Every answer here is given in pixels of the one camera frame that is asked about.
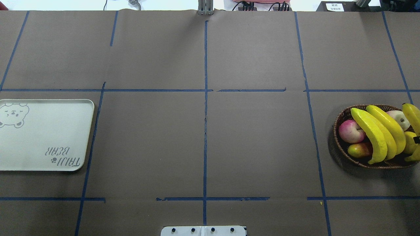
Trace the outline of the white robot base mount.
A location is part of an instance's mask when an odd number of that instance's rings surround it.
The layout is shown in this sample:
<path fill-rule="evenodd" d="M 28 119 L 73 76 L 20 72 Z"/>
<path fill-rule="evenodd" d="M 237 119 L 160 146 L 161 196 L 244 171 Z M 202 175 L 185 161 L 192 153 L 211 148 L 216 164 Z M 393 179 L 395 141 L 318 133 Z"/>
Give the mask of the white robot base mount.
<path fill-rule="evenodd" d="M 245 226 L 167 226 L 161 236 L 247 236 Z"/>

